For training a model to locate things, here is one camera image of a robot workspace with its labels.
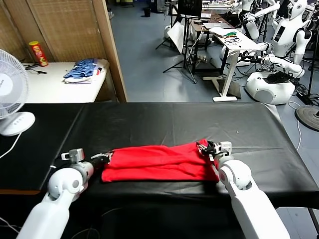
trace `wall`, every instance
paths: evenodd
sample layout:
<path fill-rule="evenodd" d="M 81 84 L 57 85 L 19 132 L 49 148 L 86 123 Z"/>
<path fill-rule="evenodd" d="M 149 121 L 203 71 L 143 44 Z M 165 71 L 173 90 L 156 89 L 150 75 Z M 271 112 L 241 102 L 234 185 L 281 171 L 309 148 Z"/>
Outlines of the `wall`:
<path fill-rule="evenodd" d="M 0 0 L 0 48 L 30 62 L 41 43 L 49 62 L 104 58 L 120 102 L 126 91 L 105 0 Z"/>

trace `white robot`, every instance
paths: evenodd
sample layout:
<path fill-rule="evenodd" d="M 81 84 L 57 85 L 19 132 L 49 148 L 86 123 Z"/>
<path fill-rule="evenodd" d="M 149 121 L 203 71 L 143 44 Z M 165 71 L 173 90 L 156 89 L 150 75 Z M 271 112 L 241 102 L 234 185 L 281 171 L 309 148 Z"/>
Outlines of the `white robot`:
<path fill-rule="evenodd" d="M 272 54 L 261 58 L 261 64 L 278 67 L 277 70 L 284 70 L 294 78 L 300 78 L 304 75 L 305 71 L 300 66 L 300 62 L 305 53 L 306 45 L 312 36 L 312 32 L 305 29 L 309 20 L 305 22 L 302 20 L 307 4 L 307 0 L 292 2 L 290 18 L 279 19 L 273 24 L 276 29 L 272 44 L 259 44 L 263 51 L 272 49 Z M 294 44 L 296 44 L 294 60 L 290 62 L 284 58 Z M 271 76 L 273 74 L 275 72 L 256 72 L 251 74 L 247 80 L 245 90 L 257 101 L 274 105 L 285 104 L 292 96 L 295 86 L 286 77 L 281 81 Z"/>
<path fill-rule="evenodd" d="M 232 14 L 234 12 L 238 12 L 238 18 L 241 21 L 241 25 L 243 26 L 246 36 L 250 38 L 251 40 L 256 40 L 259 38 L 260 33 L 258 30 L 258 27 L 255 23 L 255 20 L 257 18 L 260 18 L 268 13 L 274 12 L 274 15 L 276 15 L 277 10 L 280 8 L 279 1 L 276 3 L 275 0 L 266 0 L 266 2 L 270 5 L 269 7 L 262 9 L 256 13 L 251 13 L 252 4 L 256 0 L 241 0 L 240 2 L 235 2 L 232 5 L 231 10 L 228 14 Z M 226 51 L 226 46 L 223 46 L 221 50 L 221 59 L 224 58 L 224 54 Z M 248 66 L 250 65 L 249 61 L 239 61 L 237 63 L 237 66 Z"/>
<path fill-rule="evenodd" d="M 231 155 L 231 142 L 210 142 L 209 147 L 198 144 L 198 150 L 219 171 L 246 239 L 290 239 L 269 198 L 256 185 L 250 168 Z M 82 149 L 66 155 L 72 166 L 51 176 L 48 192 L 32 209 L 17 239 L 60 239 L 69 219 L 70 204 L 86 189 L 93 172 L 110 162 L 112 153 L 97 154 L 83 162 Z"/>

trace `red cloth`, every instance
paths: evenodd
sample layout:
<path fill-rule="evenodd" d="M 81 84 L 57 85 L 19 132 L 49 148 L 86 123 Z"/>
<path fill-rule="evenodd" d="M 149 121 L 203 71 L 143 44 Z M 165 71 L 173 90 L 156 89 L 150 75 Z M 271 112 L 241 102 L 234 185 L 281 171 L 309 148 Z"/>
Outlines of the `red cloth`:
<path fill-rule="evenodd" d="M 207 140 L 199 143 L 207 145 Z M 219 178 L 196 143 L 115 149 L 102 173 L 103 182 L 146 180 L 218 182 Z"/>

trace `red can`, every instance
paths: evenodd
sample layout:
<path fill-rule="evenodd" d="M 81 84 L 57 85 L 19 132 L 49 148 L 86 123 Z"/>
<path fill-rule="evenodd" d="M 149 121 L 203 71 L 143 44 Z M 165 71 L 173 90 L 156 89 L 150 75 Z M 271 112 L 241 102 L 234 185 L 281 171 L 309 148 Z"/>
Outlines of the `red can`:
<path fill-rule="evenodd" d="M 31 46 L 32 51 L 34 52 L 35 56 L 37 57 L 40 65 L 47 66 L 49 63 L 45 57 L 45 54 L 44 54 L 39 42 L 38 41 L 31 41 L 31 42 L 29 42 L 29 45 Z"/>

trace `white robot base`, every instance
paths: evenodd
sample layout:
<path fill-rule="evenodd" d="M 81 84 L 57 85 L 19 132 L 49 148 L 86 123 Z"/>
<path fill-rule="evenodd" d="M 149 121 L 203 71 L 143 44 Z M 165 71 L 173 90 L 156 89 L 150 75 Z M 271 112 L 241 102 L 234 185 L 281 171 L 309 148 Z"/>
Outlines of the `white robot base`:
<path fill-rule="evenodd" d="M 255 72 L 247 79 L 245 90 L 255 100 L 272 105 L 286 104 L 295 86 L 291 82 L 269 84 L 264 78 L 275 72 Z"/>

